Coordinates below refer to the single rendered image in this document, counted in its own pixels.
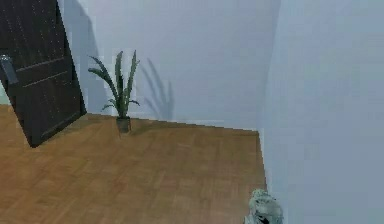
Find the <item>pale green crumpled lump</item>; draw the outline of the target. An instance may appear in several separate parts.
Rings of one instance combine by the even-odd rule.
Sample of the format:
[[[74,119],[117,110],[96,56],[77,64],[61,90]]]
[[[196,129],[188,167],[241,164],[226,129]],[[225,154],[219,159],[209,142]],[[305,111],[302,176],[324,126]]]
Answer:
[[[255,189],[249,200],[249,213],[243,224],[283,224],[283,210],[264,189]]]

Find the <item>green potted house plant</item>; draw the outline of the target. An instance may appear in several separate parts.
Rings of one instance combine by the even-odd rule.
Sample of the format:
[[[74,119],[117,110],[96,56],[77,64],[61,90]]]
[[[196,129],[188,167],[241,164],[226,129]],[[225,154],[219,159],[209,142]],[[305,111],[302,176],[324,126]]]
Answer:
[[[110,88],[113,97],[108,100],[108,104],[102,107],[105,110],[113,107],[117,112],[116,126],[120,133],[129,133],[131,131],[131,117],[128,115],[129,105],[131,103],[140,105],[137,100],[131,98],[133,90],[134,77],[140,60],[137,58],[137,53],[134,52],[131,59],[131,66],[128,74],[127,82],[124,82],[122,75],[122,58],[123,52],[120,51],[116,56],[115,61],[115,81],[112,78],[101,60],[91,56],[98,68],[89,68],[88,71],[97,77],[101,78]]]

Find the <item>dark brown room door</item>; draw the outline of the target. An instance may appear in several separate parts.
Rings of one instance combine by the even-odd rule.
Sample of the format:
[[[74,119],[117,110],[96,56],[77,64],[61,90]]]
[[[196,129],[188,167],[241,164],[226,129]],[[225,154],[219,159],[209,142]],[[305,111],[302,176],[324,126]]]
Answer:
[[[18,82],[0,82],[27,142],[41,145],[86,113],[58,0],[0,0],[0,55]]]

